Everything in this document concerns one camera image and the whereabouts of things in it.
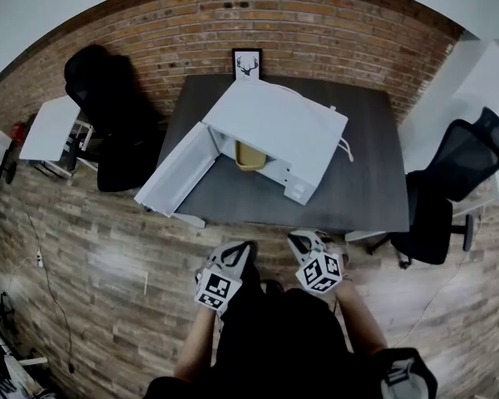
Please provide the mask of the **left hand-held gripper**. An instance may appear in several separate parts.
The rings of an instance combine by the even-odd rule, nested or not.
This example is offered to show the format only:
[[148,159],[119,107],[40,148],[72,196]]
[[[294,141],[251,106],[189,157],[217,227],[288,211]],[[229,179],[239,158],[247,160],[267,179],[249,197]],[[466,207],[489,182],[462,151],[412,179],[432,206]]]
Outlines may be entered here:
[[197,273],[194,301],[225,311],[242,285],[245,266],[256,258],[255,242],[229,242],[215,248]]

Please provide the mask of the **person's right forearm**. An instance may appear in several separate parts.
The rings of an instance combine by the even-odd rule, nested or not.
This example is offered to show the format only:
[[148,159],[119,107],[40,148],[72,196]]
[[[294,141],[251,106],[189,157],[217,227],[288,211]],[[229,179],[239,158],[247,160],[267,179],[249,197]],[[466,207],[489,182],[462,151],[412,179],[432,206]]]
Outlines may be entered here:
[[334,290],[349,341],[358,355],[372,356],[388,348],[388,343],[374,316],[349,279],[342,280]]

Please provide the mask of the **white microwave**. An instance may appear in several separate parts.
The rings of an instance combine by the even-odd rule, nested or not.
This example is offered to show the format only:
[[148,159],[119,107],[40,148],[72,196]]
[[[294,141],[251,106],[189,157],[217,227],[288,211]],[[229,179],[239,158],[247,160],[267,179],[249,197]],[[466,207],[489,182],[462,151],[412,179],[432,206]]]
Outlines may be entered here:
[[240,161],[239,149],[246,146],[263,154],[249,170],[279,183],[287,198],[305,205],[336,149],[351,151],[343,138],[347,123],[334,106],[285,86],[236,80],[161,162],[135,200],[171,217],[220,155]]

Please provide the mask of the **black metal stand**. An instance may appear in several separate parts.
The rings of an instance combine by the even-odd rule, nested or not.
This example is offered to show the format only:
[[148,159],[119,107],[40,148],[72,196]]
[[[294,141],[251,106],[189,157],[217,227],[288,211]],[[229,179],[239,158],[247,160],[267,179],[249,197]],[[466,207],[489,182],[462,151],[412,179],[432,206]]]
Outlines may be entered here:
[[0,164],[0,179],[4,179],[7,185],[10,185],[17,172],[17,162],[15,160],[7,164],[7,158],[9,157],[10,151],[13,149],[14,144],[11,144],[9,148],[4,153],[3,162]]

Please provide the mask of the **yellow container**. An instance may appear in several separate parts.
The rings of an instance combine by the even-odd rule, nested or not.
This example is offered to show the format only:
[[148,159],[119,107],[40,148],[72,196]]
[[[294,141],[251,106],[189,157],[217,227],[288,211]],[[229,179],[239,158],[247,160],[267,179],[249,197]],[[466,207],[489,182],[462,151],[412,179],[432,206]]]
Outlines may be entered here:
[[243,142],[235,142],[235,163],[242,171],[262,170],[269,162],[269,157]]

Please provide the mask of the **black padded office chair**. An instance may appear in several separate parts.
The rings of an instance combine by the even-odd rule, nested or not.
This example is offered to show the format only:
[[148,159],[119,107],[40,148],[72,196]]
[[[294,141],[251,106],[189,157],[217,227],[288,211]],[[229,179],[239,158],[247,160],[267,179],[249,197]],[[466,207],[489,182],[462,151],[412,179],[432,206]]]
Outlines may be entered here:
[[75,53],[64,67],[65,91],[93,126],[93,152],[72,154],[97,163],[97,188],[123,192],[142,187],[157,167],[166,129],[138,84],[129,57],[100,45]]

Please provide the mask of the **framed deer picture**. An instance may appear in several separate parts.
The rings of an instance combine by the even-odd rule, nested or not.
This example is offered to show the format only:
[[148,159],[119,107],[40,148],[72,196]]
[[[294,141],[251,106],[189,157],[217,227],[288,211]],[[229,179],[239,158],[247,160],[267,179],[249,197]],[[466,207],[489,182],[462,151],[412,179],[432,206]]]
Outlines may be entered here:
[[235,80],[260,80],[262,77],[262,50],[260,48],[233,48],[232,65]]

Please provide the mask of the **person's black clothing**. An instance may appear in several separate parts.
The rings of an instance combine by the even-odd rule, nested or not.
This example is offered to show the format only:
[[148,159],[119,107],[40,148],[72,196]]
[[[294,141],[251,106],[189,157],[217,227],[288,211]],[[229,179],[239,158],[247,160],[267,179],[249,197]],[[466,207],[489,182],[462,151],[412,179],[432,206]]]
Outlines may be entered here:
[[220,316],[211,365],[195,382],[154,379],[144,399],[301,397],[322,389],[338,399],[381,399],[377,362],[358,355],[343,315],[298,288],[262,281],[254,261]]

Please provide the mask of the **grey and black bag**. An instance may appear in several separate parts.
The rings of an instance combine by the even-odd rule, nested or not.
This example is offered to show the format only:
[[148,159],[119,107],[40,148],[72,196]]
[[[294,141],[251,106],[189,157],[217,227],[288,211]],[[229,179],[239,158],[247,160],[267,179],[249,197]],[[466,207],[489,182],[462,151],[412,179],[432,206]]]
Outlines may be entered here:
[[436,399],[437,379],[415,348],[390,348],[378,352],[381,399]]

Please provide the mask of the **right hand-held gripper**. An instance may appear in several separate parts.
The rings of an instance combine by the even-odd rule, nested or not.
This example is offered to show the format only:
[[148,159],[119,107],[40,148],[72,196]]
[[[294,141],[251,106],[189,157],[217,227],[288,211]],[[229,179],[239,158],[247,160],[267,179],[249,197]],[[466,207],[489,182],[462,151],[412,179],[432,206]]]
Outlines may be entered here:
[[344,245],[327,249],[327,233],[295,230],[288,233],[287,242],[299,262],[295,275],[306,291],[327,293],[343,280],[343,270],[348,262],[347,249]]

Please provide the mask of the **small white table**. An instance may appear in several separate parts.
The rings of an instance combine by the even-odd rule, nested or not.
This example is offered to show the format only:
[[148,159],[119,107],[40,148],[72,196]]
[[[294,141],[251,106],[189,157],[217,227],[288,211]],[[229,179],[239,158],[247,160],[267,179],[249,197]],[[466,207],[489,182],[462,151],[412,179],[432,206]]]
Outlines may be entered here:
[[93,126],[79,119],[80,106],[68,95],[42,104],[27,133],[19,159],[44,163],[59,175],[72,177],[72,172],[57,164],[73,139],[80,138],[80,149],[86,150]]

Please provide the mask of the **black mesh office chair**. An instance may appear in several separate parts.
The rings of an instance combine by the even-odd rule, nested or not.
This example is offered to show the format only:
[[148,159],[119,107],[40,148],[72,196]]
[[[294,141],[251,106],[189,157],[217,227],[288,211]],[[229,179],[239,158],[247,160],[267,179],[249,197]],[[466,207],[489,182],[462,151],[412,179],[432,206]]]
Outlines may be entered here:
[[456,119],[448,126],[432,161],[423,170],[406,175],[409,231],[391,232],[367,248],[372,255],[389,242],[404,257],[399,267],[414,260],[444,264],[451,236],[463,237],[462,250],[472,247],[474,219],[452,222],[453,203],[464,200],[483,181],[499,171],[499,116],[483,107],[474,123]]

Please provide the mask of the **white metal rack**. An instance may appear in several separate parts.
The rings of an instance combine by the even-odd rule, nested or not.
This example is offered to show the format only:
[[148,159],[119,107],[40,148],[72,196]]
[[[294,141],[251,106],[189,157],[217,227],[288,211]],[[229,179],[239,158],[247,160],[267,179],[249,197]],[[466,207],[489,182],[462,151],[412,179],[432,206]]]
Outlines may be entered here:
[[47,394],[55,399],[27,370],[47,362],[45,357],[16,359],[0,337],[0,399],[47,399]]

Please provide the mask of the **dark grey table white legs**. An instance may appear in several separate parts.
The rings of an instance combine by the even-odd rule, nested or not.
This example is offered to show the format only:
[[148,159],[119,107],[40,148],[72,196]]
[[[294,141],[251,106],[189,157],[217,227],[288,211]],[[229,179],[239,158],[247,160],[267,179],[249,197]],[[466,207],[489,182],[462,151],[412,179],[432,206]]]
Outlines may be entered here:
[[249,222],[326,231],[406,232],[408,194],[398,129],[388,94],[360,86],[266,76],[348,117],[343,133],[352,153],[335,151],[306,205],[284,196],[267,177],[243,172],[220,156],[179,207],[206,222]]

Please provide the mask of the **person's left forearm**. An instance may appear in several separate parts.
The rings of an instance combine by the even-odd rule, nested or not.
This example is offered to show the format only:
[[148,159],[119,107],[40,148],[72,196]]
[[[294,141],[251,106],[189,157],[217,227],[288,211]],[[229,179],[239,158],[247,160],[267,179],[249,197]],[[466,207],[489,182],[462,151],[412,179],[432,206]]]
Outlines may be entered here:
[[210,368],[215,315],[213,309],[199,307],[175,365],[175,378],[195,382]]

